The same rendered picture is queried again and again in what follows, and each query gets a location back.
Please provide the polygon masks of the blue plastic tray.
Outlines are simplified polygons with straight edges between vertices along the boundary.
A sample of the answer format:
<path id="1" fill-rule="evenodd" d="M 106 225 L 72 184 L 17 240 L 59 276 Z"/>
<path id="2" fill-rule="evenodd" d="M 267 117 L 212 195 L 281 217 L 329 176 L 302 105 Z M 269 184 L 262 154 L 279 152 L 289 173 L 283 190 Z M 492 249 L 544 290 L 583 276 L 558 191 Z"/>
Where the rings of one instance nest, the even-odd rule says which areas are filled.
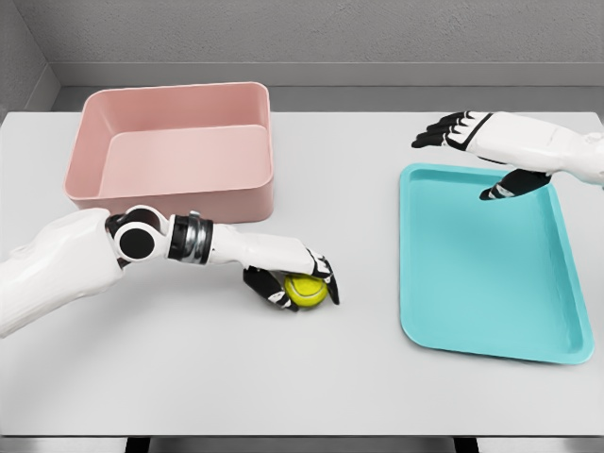
<path id="1" fill-rule="evenodd" d="M 427 163 L 402 171 L 402 329 L 426 348 L 584 363 L 595 341 L 557 193 L 480 200 L 500 178 Z"/>

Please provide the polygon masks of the pink plastic basket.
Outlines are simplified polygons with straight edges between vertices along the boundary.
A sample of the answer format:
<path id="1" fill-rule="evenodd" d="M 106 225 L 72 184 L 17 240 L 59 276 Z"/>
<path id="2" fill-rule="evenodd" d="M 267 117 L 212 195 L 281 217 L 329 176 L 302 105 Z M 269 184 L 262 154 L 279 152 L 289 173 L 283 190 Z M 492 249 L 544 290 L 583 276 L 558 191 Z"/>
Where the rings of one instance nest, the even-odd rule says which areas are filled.
<path id="1" fill-rule="evenodd" d="M 64 191 L 81 209 L 265 220 L 274 210 L 270 113 L 258 82 L 96 92 L 81 112 Z"/>

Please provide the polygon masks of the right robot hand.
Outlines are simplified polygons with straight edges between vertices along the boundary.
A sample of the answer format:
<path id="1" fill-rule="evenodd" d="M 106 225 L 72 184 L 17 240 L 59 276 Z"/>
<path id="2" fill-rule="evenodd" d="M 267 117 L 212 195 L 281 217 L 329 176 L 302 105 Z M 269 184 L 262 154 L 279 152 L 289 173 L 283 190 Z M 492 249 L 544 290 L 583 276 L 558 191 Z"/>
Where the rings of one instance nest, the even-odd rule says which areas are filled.
<path id="1" fill-rule="evenodd" d="M 556 159 L 546 153 L 552 126 L 506 112 L 459 111 L 427 126 L 413 148 L 448 146 L 478 159 L 508 164 L 514 169 L 479 195 L 483 201 L 513 198 L 550 183 Z"/>

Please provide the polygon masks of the yellow tennis ball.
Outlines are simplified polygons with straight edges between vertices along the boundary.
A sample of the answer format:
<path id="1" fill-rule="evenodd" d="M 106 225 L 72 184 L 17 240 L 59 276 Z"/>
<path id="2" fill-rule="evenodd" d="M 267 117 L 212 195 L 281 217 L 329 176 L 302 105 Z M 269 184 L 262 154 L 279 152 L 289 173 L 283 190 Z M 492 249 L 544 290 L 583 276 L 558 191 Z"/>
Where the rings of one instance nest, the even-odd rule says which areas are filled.
<path id="1" fill-rule="evenodd" d="M 308 275 L 287 275 L 284 278 L 286 295 L 303 309 L 311 309 L 321 304 L 328 295 L 327 284 L 318 277 Z"/>

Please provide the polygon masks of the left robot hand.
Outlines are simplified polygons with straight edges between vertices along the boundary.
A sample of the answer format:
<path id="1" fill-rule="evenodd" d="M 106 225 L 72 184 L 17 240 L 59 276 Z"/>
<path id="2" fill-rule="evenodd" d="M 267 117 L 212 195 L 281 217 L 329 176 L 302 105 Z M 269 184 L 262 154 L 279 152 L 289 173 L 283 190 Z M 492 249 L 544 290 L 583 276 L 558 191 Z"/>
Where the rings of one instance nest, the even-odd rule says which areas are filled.
<path id="1" fill-rule="evenodd" d="M 256 294 L 285 310 L 298 311 L 299 307 L 286 294 L 274 273 L 298 274 L 319 278 L 335 305 L 340 304 L 338 284 L 327 258 L 307 248 L 295 238 L 253 235 L 243 260 L 243 281 Z"/>

